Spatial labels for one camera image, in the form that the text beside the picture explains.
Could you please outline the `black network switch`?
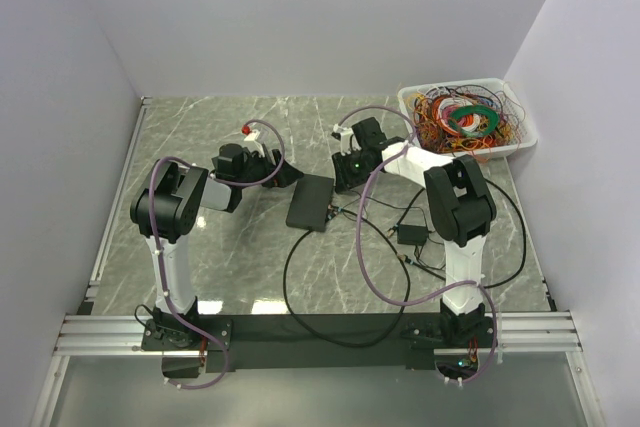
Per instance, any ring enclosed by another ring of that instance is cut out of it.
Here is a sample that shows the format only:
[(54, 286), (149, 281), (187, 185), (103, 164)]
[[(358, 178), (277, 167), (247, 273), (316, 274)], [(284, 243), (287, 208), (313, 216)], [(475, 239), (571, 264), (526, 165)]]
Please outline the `black network switch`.
[(333, 191), (332, 178), (305, 174), (296, 183), (285, 220), (286, 226), (324, 232)]

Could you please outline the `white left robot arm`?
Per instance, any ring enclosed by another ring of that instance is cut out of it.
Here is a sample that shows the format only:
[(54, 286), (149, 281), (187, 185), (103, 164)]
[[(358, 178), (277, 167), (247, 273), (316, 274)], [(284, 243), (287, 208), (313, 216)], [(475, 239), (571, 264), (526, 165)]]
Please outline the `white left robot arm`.
[(131, 221), (146, 239), (153, 258), (157, 295), (154, 311), (177, 313), (167, 323), (165, 335), (176, 347), (194, 346), (201, 335), (200, 322), (187, 315), (197, 305), (190, 279), (187, 236), (202, 208), (232, 213), (246, 187), (288, 187), (303, 172), (270, 152), (239, 144), (225, 144), (212, 158), (211, 171), (181, 164), (175, 158), (155, 162), (130, 205)]

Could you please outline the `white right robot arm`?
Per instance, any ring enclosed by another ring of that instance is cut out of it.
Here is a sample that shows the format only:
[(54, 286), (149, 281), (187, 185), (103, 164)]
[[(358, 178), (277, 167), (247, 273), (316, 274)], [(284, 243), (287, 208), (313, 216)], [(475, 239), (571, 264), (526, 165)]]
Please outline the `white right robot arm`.
[(358, 213), (356, 255), (366, 284), (378, 298), (399, 307), (440, 297), (442, 343), (465, 344), (477, 334), (485, 315), (482, 256), (497, 215), (478, 163), (468, 155), (450, 157), (424, 150), (411, 137), (388, 138), (374, 117), (351, 127), (337, 123), (332, 136), (340, 142), (340, 151), (332, 156), (339, 191), (363, 186), (366, 197), (382, 172), (409, 180), (425, 190), (433, 227), (444, 241), (445, 286), (417, 300), (396, 301), (383, 294), (368, 274), (361, 247), (363, 219)]

